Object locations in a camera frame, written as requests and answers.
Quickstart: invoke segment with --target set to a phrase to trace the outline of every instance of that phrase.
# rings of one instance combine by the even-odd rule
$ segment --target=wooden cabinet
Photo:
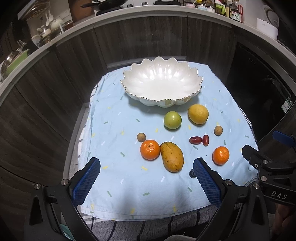
[[[185,56],[187,18],[141,17],[95,28],[107,66],[115,62],[157,57]]]
[[[34,111],[69,142],[83,102],[55,52],[34,64],[16,88]]]
[[[91,91],[107,73],[94,29],[58,45],[56,54],[80,99],[89,102]]]
[[[0,167],[0,190],[1,218],[17,240],[23,240],[27,206],[34,183]]]
[[[14,87],[0,106],[0,167],[43,185],[62,178],[68,141]]]
[[[186,60],[208,65],[222,82],[228,76],[236,43],[231,26],[188,18]]]

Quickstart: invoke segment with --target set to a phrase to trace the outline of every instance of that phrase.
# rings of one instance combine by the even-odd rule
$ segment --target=lemon
[[[208,117],[209,111],[201,104],[194,104],[188,109],[188,116],[195,124],[204,124]]]

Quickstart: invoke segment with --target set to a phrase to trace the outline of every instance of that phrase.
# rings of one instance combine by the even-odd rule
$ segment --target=gray fabric
[[[140,240],[151,240],[167,235],[170,221],[171,218],[145,221],[145,226],[142,234],[140,235]]]
[[[197,216],[198,216],[198,213],[196,210],[174,216],[174,219],[170,225],[171,232],[176,232],[178,230],[181,230],[187,227],[195,226],[197,221]]]
[[[111,237],[114,221],[100,221],[97,218],[94,218],[93,222],[90,222],[92,218],[85,218],[84,220],[90,228],[92,227],[92,232],[100,241],[107,241],[108,239],[109,241],[146,241],[195,226],[198,222],[199,211],[202,211],[203,215],[208,215],[208,217],[203,217],[203,220],[209,221],[214,213],[212,210],[213,208],[209,206],[170,218],[134,222],[117,221]]]
[[[213,217],[214,213],[216,212],[217,207],[210,205],[204,208],[200,209],[200,219],[198,221],[198,224],[202,224],[205,222],[208,222]]]

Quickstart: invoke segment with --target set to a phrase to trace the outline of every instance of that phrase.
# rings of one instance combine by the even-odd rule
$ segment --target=pan
[[[96,11],[104,11],[114,7],[121,6],[127,2],[127,0],[105,0],[103,2],[99,0],[94,0],[96,3],[86,3],[81,5],[80,7],[92,7]]]

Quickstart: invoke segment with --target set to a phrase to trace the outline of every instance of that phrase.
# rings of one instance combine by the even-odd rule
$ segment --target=white bowl
[[[132,99],[167,108],[184,104],[199,93],[203,78],[197,74],[197,68],[190,68],[187,62],[157,57],[132,64],[120,82]]]

